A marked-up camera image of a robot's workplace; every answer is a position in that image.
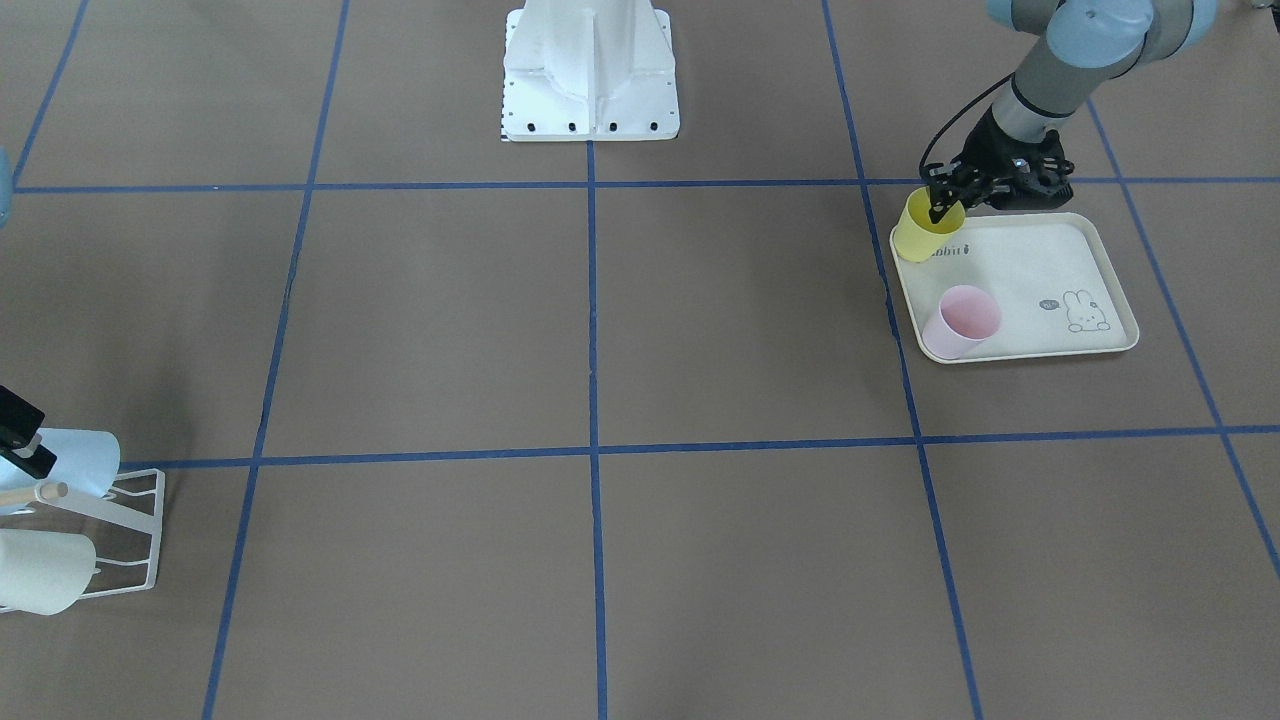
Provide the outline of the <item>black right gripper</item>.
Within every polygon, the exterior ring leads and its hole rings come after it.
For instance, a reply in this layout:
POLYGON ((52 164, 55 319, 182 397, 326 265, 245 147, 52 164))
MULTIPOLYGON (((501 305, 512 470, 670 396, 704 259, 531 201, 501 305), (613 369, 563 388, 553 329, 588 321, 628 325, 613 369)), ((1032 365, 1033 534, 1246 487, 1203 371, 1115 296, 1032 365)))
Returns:
POLYGON ((1 446, 5 460, 35 479, 46 479, 58 456, 40 443, 46 414, 8 387, 1 395, 1 446))

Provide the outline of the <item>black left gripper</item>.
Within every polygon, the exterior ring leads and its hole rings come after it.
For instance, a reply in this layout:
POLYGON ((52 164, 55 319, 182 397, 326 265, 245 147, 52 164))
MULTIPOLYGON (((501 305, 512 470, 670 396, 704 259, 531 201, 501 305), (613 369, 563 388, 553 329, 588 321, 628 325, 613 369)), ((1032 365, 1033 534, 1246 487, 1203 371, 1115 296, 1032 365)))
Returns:
POLYGON ((980 205, 1002 211, 1056 210, 1074 197, 1073 172, 1057 131, 1048 131, 1038 143, 1023 142, 1005 133, 987 110, 959 155, 948 163, 925 164, 931 224, 941 224, 956 202, 966 210, 980 205))

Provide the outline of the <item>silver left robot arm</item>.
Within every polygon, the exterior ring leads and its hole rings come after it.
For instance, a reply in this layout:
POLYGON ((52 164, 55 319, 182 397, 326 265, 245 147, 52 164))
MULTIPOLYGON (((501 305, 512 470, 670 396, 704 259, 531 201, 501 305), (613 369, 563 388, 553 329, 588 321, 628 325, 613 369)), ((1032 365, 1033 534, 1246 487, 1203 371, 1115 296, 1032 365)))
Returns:
POLYGON ((989 1, 1036 44, 988 92, 993 101, 947 163, 922 155, 928 218, 954 206, 1052 211, 1073 199, 1060 129, 1105 82, 1175 56, 1211 29, 1216 1, 989 1))

